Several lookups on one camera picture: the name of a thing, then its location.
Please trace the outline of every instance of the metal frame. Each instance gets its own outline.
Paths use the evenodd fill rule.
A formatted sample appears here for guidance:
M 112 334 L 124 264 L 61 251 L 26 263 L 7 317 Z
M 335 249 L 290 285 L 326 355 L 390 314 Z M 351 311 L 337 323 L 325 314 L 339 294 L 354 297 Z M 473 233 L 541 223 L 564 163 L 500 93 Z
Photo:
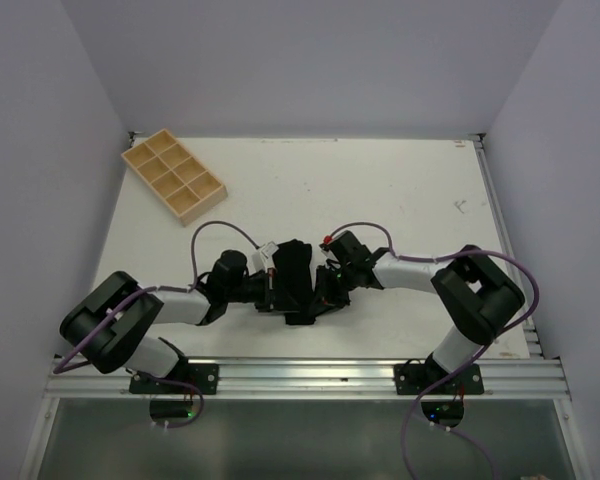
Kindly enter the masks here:
M 481 138 L 473 142 L 478 164 L 493 212 L 503 251 L 512 255 L 511 243 L 502 211 L 495 194 Z M 509 267 L 518 285 L 521 277 Z M 529 360 L 481 360 L 485 395 L 470 401 L 553 400 L 567 451 L 577 479 L 593 478 L 584 453 L 583 442 L 575 426 L 567 382 L 559 360 L 544 360 L 533 321 L 524 325 Z M 393 365 L 405 359 L 334 360 L 334 359 L 235 359 L 191 358 L 192 363 L 217 363 L 220 378 L 217 395 L 208 399 L 230 400 L 406 400 L 398 396 L 393 382 Z M 29 449 L 20 473 L 21 479 L 36 478 L 51 434 L 60 399 L 146 399 L 130 395 L 130 376 L 124 371 L 101 375 L 92 367 L 74 370 L 62 376 L 49 376 L 44 398 Z M 444 396 L 427 396 L 439 400 Z

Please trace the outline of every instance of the wooden tray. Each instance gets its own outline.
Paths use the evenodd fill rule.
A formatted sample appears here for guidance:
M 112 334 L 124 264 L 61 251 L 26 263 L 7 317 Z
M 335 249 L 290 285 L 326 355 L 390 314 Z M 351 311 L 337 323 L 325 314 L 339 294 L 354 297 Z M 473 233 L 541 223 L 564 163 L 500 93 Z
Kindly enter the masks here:
M 227 187 L 166 129 L 122 158 L 183 226 L 227 198 Z

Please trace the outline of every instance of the white table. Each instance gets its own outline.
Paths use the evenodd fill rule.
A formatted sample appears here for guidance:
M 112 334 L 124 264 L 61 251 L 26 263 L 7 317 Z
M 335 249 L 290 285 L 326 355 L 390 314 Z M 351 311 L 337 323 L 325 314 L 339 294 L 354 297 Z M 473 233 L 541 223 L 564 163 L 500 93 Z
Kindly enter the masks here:
M 96 284 L 125 270 L 143 285 L 186 285 L 189 243 L 211 219 L 236 223 L 259 243 L 298 238 L 317 245 L 335 227 L 378 222 L 399 253 L 441 254 L 466 243 L 502 251 L 472 142 L 376 139 L 182 139 L 226 185 L 229 198 L 183 228 L 135 174 L 127 171 Z M 371 250 L 381 233 L 357 228 Z M 212 226 L 197 244 L 200 271 L 225 249 L 251 246 L 233 230 Z M 289 327 L 251 305 L 230 305 L 207 327 L 155 325 L 187 355 L 301 358 L 426 357 L 452 322 L 440 300 L 408 290 L 356 290 L 352 305 Z M 528 358 L 521 327 L 484 358 Z

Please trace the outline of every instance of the gray wall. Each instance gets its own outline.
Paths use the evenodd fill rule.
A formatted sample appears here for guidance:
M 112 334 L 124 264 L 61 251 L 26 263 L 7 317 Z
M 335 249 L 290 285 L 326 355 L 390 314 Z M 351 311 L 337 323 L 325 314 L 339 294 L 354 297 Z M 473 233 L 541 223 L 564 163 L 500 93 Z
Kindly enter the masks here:
M 63 0 L 125 124 L 484 132 L 559 0 Z
M 62 5 L 0 0 L 0 479 L 94 273 L 125 136 Z
M 600 0 L 565 0 L 487 136 L 536 321 L 560 355 L 600 478 Z

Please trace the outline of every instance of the black mounting bracket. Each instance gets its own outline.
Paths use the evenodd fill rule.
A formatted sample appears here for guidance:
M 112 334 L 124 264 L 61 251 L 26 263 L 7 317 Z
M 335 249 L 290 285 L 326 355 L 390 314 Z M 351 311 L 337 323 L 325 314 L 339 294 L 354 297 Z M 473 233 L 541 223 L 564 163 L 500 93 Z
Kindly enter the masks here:
M 393 366 L 393 381 L 398 395 L 419 395 L 433 382 L 428 378 L 424 363 L 399 363 Z M 464 387 L 464 395 L 484 394 L 480 367 L 470 365 L 448 382 L 434 389 L 429 395 L 456 395 Z
M 220 378 L 220 366 L 215 363 L 188 363 L 188 382 L 198 387 L 203 395 L 215 395 Z M 134 395 L 174 395 L 183 393 L 182 387 L 156 383 L 147 377 L 133 376 L 129 384 L 129 393 Z

